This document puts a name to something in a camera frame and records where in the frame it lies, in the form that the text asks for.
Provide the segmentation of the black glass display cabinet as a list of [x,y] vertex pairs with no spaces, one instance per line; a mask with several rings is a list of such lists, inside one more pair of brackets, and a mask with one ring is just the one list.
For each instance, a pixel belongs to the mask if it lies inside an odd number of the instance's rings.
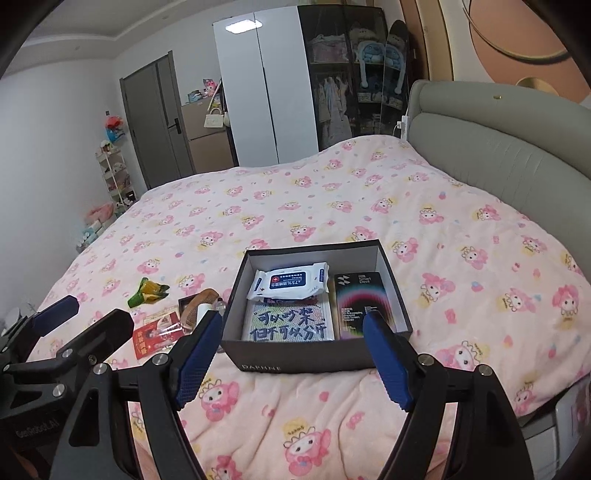
[[304,5],[298,9],[314,100],[318,146],[394,135],[407,111],[411,36],[377,6]]

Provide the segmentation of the white shoe rack shelf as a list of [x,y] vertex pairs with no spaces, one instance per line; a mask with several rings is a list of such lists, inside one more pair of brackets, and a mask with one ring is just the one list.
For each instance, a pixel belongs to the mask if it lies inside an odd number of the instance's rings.
[[103,140],[95,153],[95,159],[114,203],[115,215],[119,217],[137,201],[124,156],[118,147]]

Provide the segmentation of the white cylindrical roll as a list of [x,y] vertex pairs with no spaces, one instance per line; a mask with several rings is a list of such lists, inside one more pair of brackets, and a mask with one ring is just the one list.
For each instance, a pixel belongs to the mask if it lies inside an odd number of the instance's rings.
[[200,303],[197,306],[197,316],[195,316],[195,323],[198,325],[200,323],[200,321],[202,319],[204,319],[204,317],[209,313],[209,312],[215,312],[216,308],[214,307],[214,304],[211,303]]

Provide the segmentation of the red packet card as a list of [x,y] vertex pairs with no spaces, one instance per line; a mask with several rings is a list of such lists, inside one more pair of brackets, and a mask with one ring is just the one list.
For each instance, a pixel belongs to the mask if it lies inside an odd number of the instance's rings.
[[184,330],[176,311],[154,317],[133,332],[132,344],[135,357],[141,360],[161,352],[172,346],[183,335]]

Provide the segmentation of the grey padded headboard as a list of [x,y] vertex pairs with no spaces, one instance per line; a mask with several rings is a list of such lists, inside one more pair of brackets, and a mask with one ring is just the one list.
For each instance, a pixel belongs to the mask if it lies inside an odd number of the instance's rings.
[[408,140],[431,165],[525,214],[590,270],[590,111],[498,83],[420,80]]

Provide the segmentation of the grey door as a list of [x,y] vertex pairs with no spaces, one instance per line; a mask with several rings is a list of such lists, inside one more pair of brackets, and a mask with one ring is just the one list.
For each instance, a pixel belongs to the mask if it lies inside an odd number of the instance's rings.
[[195,174],[173,54],[119,80],[126,122],[147,189]]

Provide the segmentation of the brown cabinet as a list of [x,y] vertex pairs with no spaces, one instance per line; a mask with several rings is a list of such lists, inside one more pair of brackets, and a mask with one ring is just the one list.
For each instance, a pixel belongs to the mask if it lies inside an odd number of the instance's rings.
[[208,105],[209,100],[200,100],[181,107],[185,135],[197,174],[228,170],[235,166],[225,128],[204,126]]

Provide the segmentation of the small black box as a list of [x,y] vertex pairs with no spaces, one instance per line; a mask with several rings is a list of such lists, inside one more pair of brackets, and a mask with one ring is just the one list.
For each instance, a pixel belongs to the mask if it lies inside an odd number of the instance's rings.
[[178,311],[180,316],[184,315],[186,311],[191,314],[197,310],[197,301],[195,301],[196,297],[196,295],[190,295],[178,300]]

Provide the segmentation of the green yellow plastic wrapper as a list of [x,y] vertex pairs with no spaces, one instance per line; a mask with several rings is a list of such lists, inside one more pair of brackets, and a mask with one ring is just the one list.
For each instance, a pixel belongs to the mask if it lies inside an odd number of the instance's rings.
[[169,289],[170,287],[166,284],[159,284],[143,277],[136,292],[127,300],[127,305],[129,308],[136,308],[143,304],[154,304],[166,298],[169,295]]

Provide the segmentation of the white wet wipes pack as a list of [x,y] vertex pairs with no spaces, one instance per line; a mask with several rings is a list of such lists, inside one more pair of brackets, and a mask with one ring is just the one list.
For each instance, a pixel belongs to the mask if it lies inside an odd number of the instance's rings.
[[318,262],[270,271],[256,271],[247,299],[305,300],[328,293],[329,264]]

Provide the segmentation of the black cardboard shoe box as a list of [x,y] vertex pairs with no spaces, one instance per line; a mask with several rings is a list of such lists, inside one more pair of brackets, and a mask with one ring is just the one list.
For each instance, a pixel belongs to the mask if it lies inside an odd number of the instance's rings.
[[398,296],[397,334],[410,337],[411,320],[393,270],[380,241],[249,250],[235,278],[224,313],[221,346],[242,371],[262,373],[326,373],[373,368],[374,362],[362,338],[310,343],[256,343],[242,341],[247,294],[256,271],[270,271],[318,262],[329,264],[329,277],[342,273],[379,272]]

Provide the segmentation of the white wardrobe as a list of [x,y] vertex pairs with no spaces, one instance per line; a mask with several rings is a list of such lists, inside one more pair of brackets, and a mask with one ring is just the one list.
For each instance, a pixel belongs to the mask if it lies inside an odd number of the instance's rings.
[[213,33],[238,165],[273,167],[317,154],[297,6],[219,20]]

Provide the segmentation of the black screen protector box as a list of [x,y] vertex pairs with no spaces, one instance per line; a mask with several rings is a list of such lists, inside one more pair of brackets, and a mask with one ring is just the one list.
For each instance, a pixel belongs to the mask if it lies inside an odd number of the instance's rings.
[[393,331],[399,330],[398,296],[379,272],[338,274],[334,285],[339,339],[362,338],[363,319],[370,313],[376,313]]

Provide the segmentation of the wooden comb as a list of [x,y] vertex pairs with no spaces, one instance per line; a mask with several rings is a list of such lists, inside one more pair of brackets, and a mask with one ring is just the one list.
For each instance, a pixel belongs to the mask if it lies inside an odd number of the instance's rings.
[[186,331],[192,331],[204,315],[212,310],[216,310],[221,296],[211,288],[189,295],[178,301],[180,324]]

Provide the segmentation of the cartoon diamond painting sheet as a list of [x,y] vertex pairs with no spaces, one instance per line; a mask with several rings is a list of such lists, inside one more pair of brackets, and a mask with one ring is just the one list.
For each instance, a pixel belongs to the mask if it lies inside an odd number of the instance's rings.
[[334,340],[334,322],[327,294],[304,300],[247,302],[242,341],[310,343]]

